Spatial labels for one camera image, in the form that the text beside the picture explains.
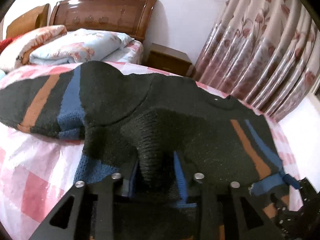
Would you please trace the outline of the black striped knit sweater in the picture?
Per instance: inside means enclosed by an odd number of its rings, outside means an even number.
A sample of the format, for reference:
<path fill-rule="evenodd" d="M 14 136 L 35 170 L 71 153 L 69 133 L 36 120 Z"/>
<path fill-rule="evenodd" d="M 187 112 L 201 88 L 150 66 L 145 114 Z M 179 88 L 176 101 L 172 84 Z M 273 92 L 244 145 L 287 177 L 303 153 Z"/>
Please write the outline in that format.
<path fill-rule="evenodd" d="M 195 209 L 182 203 L 174 152 L 225 192 L 236 181 L 275 224 L 297 181 L 277 153 L 266 119 L 236 98 L 193 80 L 124 75 L 92 61 L 1 90 L 1 123 L 24 133 L 84 145 L 74 182 L 102 181 L 138 158 L 133 195 L 114 202 L 114 239 L 193 239 Z"/>

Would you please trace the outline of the pink checkered bed sheet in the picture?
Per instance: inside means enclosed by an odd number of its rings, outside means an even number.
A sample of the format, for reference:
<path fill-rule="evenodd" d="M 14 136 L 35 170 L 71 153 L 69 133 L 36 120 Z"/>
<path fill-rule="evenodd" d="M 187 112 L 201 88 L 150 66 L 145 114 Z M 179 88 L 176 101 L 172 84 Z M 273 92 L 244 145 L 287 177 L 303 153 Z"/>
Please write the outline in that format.
<path fill-rule="evenodd" d="M 132 63 L 109 62 L 124 75 L 170 72 Z M 1 79 L 1 89 L 25 79 L 61 74 L 79 65 L 26 65 Z M 284 132 L 264 115 L 284 170 L 297 180 L 300 174 Z M 83 142 L 37 137 L 1 124 L 1 222 L 12 239 L 28 239 L 49 211 L 70 189 Z"/>

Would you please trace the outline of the floral pink curtain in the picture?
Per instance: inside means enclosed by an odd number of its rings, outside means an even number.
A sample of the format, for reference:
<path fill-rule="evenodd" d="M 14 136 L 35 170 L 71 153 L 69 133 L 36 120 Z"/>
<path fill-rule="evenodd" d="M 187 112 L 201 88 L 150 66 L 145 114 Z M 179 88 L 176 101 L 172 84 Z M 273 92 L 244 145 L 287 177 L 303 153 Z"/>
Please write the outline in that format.
<path fill-rule="evenodd" d="M 300 0 L 225 0 L 192 76 L 281 120 L 319 76 L 319 29 Z"/>

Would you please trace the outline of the pink floral pillow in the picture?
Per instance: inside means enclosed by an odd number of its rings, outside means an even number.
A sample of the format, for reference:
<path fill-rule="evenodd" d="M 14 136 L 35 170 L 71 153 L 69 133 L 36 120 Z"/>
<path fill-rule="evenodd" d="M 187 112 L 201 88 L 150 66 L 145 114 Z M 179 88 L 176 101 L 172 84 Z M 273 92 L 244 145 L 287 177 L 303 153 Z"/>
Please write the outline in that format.
<path fill-rule="evenodd" d="M 31 52 L 67 33 L 64 25 L 50 25 L 32 30 L 11 42 L 1 52 L 1 70 L 12 72 L 29 64 Z"/>

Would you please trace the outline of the light blue floral pillow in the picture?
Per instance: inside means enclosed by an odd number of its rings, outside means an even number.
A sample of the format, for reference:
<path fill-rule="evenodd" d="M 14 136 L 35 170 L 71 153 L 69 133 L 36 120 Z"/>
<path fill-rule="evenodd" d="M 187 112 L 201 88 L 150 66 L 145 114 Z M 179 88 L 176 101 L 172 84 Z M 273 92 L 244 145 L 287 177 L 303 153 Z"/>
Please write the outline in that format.
<path fill-rule="evenodd" d="M 114 51 L 123 49 L 133 40 L 125 33 L 78 29 L 35 49 L 29 55 L 29 62 L 36 65 L 58 65 L 100 61 Z"/>

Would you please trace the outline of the brown wooden nightstand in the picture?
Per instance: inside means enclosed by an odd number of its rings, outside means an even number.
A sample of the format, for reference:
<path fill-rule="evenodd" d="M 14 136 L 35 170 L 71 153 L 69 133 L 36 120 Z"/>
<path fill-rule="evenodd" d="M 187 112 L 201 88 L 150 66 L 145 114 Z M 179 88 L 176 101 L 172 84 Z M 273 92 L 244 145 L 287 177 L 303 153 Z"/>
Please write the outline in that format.
<path fill-rule="evenodd" d="M 188 76 L 192 62 L 184 52 L 153 43 L 145 65 L 176 75 Z"/>

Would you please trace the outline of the red cloth on bed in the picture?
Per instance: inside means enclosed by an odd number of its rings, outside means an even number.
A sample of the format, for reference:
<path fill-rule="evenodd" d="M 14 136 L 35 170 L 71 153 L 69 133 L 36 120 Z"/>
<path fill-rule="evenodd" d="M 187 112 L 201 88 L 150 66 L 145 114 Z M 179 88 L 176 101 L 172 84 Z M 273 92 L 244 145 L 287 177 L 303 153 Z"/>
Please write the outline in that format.
<path fill-rule="evenodd" d="M 3 52 L 5 48 L 7 48 L 8 45 L 10 45 L 12 42 L 20 38 L 20 35 L 14 38 L 6 38 L 3 41 L 0 42 L 0 54 Z"/>

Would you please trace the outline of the brown wooden cabinet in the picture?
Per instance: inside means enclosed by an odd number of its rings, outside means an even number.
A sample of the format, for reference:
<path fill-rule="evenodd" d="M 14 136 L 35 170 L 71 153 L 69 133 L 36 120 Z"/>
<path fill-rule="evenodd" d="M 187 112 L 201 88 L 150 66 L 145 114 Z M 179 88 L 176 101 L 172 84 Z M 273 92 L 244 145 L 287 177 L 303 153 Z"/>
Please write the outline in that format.
<path fill-rule="evenodd" d="M 7 27 L 6 38 L 15 38 L 34 29 L 45 27 L 50 13 L 50 4 L 35 7 L 13 20 Z"/>

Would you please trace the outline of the wooden headboard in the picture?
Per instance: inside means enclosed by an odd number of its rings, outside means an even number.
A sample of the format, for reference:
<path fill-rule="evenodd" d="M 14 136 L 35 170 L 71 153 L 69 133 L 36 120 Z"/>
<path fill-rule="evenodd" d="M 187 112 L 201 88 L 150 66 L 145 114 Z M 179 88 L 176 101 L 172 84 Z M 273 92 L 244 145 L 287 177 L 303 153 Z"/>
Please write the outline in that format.
<path fill-rule="evenodd" d="M 56 3 L 49 25 L 126 33 L 143 42 L 157 0 L 64 0 Z"/>

